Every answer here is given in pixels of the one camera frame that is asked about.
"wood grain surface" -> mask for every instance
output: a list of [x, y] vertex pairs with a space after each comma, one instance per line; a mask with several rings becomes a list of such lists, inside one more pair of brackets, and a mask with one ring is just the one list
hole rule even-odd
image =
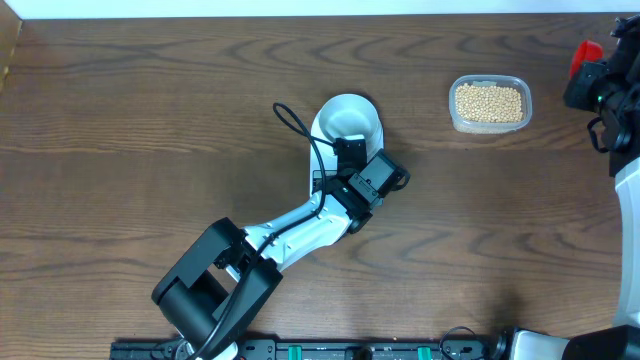
[[[251, 330], [424, 339], [455, 325], [608, 327], [618, 201], [585, 131], [592, 115], [561, 97], [580, 41], [615, 46], [613, 18], [25, 23], [0, 97], [0, 358], [102, 359], [116, 338], [174, 334], [150, 294], [197, 236], [307, 198], [309, 145], [271, 104], [310, 124], [344, 92], [373, 99], [411, 183], [360, 233], [287, 269]], [[526, 128], [453, 129], [449, 87], [487, 73], [529, 84]]]

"grain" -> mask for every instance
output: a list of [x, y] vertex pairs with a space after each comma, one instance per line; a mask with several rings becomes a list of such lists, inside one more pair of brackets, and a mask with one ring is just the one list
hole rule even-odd
[[502, 86], [473, 86], [456, 88], [458, 114], [470, 121], [487, 123], [515, 123], [522, 121], [522, 97], [513, 88]]

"wire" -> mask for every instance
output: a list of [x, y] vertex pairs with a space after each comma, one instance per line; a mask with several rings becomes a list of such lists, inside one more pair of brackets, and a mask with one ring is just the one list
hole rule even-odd
[[[298, 124], [298, 126], [300, 127], [301, 130], [296, 129], [295, 127], [293, 127], [293, 125], [291, 125], [291, 123], [289, 123], [287, 120], [284, 119], [284, 117], [282, 117], [282, 115], [280, 115], [280, 112], [278, 111], [278, 108], [282, 108], [284, 111], [287, 112], [287, 114], [289, 114], [289, 116], [291, 116], [291, 118], [293, 118], [293, 120], [296, 122], [296, 124]], [[309, 215], [298, 219], [288, 225], [283, 226], [282, 228], [272, 232], [266, 239], [265, 241], [258, 247], [258, 250], [255, 252], [255, 254], [253, 254], [253, 256], [251, 257], [251, 260], [249, 262], [249, 265], [247, 266], [247, 269], [245, 270], [245, 276], [240, 278], [240, 281], [238, 281], [238, 285], [236, 285], [236, 288], [233, 290], [233, 293], [231, 294], [231, 296], [229, 297], [229, 301], [227, 302], [227, 305], [224, 307], [224, 309], [222, 310], [222, 314], [220, 315], [220, 320], [218, 321], [218, 323], [216, 324], [216, 326], [213, 328], [213, 330], [211, 330], [211, 332], [209, 333], [209, 336], [207, 336], [207, 339], [205, 340], [205, 342], [202, 344], [202, 346], [200, 346], [200, 348], [198, 350], [196, 350], [191, 356], [189, 356], [188, 360], [195, 360], [197, 358], [200, 357], [200, 355], [202, 355], [202, 352], [211, 344], [211, 341], [213, 340], [213, 338], [217, 335], [218, 331], [220, 331], [220, 328], [222, 328], [222, 326], [225, 324], [225, 322], [227, 321], [227, 318], [229, 317], [229, 313], [231, 312], [231, 310], [233, 309], [233, 307], [236, 304], [237, 298], [240, 296], [239, 294], [242, 293], [242, 291], [244, 290], [245, 284], [246, 284], [246, 280], [248, 278], [248, 274], [256, 267], [256, 265], [258, 264], [258, 260], [260, 259], [260, 256], [262, 255], [262, 253], [264, 252], [264, 250], [267, 248], [267, 246], [269, 246], [275, 239], [278, 238], [278, 236], [282, 235], [283, 233], [293, 229], [294, 227], [318, 216], [320, 214], [320, 212], [322, 211], [322, 209], [324, 208], [324, 202], [325, 202], [325, 198], [327, 196], [327, 176], [324, 170], [324, 162], [322, 161], [322, 156], [320, 155], [320, 150], [318, 150], [318, 146], [316, 145], [316, 141], [317, 142], [322, 142], [325, 143], [327, 145], [330, 145], [331, 147], [333, 147], [333, 144], [322, 140], [322, 139], [318, 139], [316, 137], [311, 136], [311, 134], [309, 133], [309, 130], [307, 129], [306, 126], [304, 126], [304, 123], [300, 120], [300, 118], [298, 118], [298, 116], [291, 110], [289, 109], [288, 106], [286, 106], [285, 104], [282, 103], [273, 103], [273, 112], [276, 114], [276, 116], [278, 117], [278, 119], [280, 119], [280, 121], [282, 121], [285, 125], [287, 125], [291, 130], [295, 131], [296, 133], [305, 136], [308, 140], [309, 143], [311, 144], [311, 147], [313, 148], [313, 152], [316, 154], [316, 157], [318, 158], [318, 164], [320, 165], [320, 173], [322, 176], [322, 184], [321, 184], [321, 191], [322, 193], [320, 194], [320, 203], [318, 204], [318, 207]]]
[[[451, 355], [449, 355], [446, 351], [444, 351], [444, 349], [442, 348], [442, 346], [444, 345], [444, 340], [447, 336], [449, 336], [449, 334], [451, 334], [454, 331], [458, 331], [458, 330], [466, 330], [468, 332], [470, 332], [471, 334], [473, 334], [473, 336], [476, 338], [476, 340], [480, 341], [480, 338], [478, 338], [478, 335], [476, 335], [476, 333], [473, 332], [473, 330], [469, 329], [466, 326], [456, 326], [454, 328], [449, 329], [449, 331], [447, 331], [446, 333], [444, 333], [444, 335], [442, 335], [442, 338], [440, 339], [440, 343], [438, 344], [438, 348], [440, 349], [440, 353], [442, 354], [442, 356], [444, 358], [447, 358], [448, 360], [455, 360], [454, 358], [451, 357]], [[483, 349], [482, 349], [482, 356], [479, 356], [475, 359], [471, 359], [471, 360], [482, 360], [486, 358], [486, 344], [484, 344], [484, 342], [480, 341], [480, 343], [483, 344]]]

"brown tabletop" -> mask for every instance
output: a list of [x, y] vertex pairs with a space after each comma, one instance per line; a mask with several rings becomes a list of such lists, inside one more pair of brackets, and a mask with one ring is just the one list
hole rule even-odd
[[[360, 233], [287, 269], [251, 330], [608, 327], [618, 200], [585, 130], [593, 115], [562, 93], [583, 39], [615, 46], [614, 17], [26, 22], [0, 95], [0, 358], [102, 359], [116, 338], [173, 335], [151, 290], [200, 233], [308, 197], [309, 144], [271, 104], [310, 125], [345, 92], [375, 101], [411, 183]], [[531, 123], [456, 132], [448, 91], [467, 74], [522, 78]]]

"white plastic cup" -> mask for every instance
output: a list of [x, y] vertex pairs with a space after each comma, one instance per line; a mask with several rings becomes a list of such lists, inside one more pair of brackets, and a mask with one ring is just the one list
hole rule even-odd
[[362, 135], [367, 144], [367, 158], [382, 148], [382, 124], [373, 104], [360, 95], [335, 96], [318, 114], [320, 131], [327, 140]]

